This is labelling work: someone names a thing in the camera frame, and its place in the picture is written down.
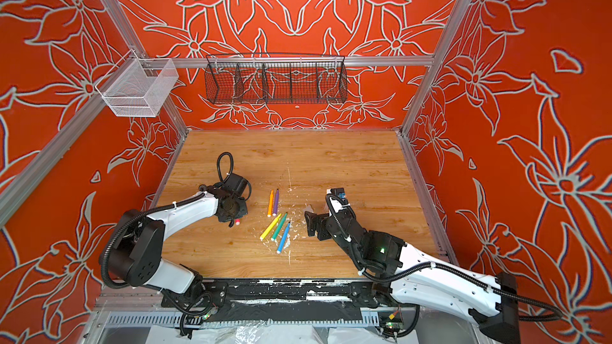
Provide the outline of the blue highlighter pen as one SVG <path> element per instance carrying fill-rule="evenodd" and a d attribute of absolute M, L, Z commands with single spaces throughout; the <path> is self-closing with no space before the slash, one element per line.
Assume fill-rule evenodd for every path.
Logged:
<path fill-rule="evenodd" d="M 285 230 L 283 232 L 283 235 L 280 239 L 280 243 L 277 247 L 277 254 L 281 254 L 283 249 L 285 248 L 287 239 L 288 239 L 288 235 L 289 235 L 289 231 L 291 229 L 291 222 L 288 222 L 287 225 L 285 226 Z"/>

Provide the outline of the white mesh basket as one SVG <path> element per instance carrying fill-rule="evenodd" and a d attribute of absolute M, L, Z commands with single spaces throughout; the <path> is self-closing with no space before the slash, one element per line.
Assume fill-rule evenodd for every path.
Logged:
<path fill-rule="evenodd" d="M 138 57 L 129 50 L 94 89 L 118 117 L 156 117 L 179 79 L 171 59 Z"/>

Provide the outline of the purple highlighter pen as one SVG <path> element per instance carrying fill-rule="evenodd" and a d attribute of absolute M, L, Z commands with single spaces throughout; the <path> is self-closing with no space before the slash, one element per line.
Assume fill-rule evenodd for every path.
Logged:
<path fill-rule="evenodd" d="M 273 217 L 276 217 L 278 215 L 278 208 L 279 208 L 279 199 L 280 198 L 280 190 L 276 189 L 275 194 L 274 194 L 274 200 L 273 200 Z"/>

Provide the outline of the green highlighter pen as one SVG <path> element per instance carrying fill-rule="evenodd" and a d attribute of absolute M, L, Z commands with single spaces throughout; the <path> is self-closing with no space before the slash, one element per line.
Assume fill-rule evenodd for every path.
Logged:
<path fill-rule="evenodd" d="M 284 215 L 280 218 L 277 227 L 271 237 L 271 240 L 277 240 L 277 237 L 279 236 L 280 232 L 283 229 L 283 225 L 285 224 L 286 218 L 287 218 L 288 214 L 284 213 Z"/>

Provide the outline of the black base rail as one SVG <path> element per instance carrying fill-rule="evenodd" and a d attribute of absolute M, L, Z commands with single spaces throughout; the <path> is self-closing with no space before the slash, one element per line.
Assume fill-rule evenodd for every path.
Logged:
<path fill-rule="evenodd" d="M 406 316 L 414 307 L 391 298 L 387 289 L 357 279 L 205 279 L 203 291 L 210 294 L 194 310 L 212 307 L 210 321 L 352 323 L 363 320 L 363 312 L 380 315 L 403 308 Z"/>

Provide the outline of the yellow highlighter pen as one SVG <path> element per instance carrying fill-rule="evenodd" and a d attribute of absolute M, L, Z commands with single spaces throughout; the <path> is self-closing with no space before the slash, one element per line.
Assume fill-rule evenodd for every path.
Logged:
<path fill-rule="evenodd" d="M 280 215 L 275 216 L 274 219 L 272 219 L 271 223 L 266 227 L 266 229 L 264 230 L 264 232 L 261 234 L 261 236 L 259 237 L 259 239 L 261 241 L 263 241 L 264 239 L 266 239 L 266 237 L 269 236 L 269 234 L 272 232 L 272 230 L 277 226 L 279 220 L 280 220 Z"/>

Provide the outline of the orange highlighter pen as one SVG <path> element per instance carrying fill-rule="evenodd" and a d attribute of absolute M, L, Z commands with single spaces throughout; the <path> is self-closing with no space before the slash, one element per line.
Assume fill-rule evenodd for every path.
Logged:
<path fill-rule="evenodd" d="M 268 203 L 268 208 L 267 208 L 267 217 L 268 218 L 271 218 L 273 216 L 274 199 L 275 199 L 274 190 L 271 190 L 270 194 L 269 194 L 269 203 Z"/>

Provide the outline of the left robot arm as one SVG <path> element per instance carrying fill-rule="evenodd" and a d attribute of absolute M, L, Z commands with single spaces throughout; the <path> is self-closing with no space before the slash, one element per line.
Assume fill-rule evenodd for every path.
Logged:
<path fill-rule="evenodd" d="M 230 174 L 213 186 L 199 186 L 198 192 L 180 202 L 147 211 L 129 210 L 116 224 L 100 255 L 100 275 L 106 287 L 153 288 L 182 295 L 197 283 L 196 271 L 162 258 L 164 242 L 188 226 L 216 217 L 230 226 L 247 215 L 250 183 Z"/>

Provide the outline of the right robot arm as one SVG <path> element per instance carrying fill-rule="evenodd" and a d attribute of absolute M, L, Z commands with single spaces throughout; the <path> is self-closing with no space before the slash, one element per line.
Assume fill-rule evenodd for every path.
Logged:
<path fill-rule="evenodd" d="M 453 315 L 500 343 L 520 342 L 522 322 L 562 317 L 559 308 L 519 295 L 507 272 L 488 276 L 448 264 L 389 233 L 363 228 L 347 201 L 329 194 L 326 202 L 327 213 L 304 212 L 308 235 L 333 240 L 386 304 Z"/>

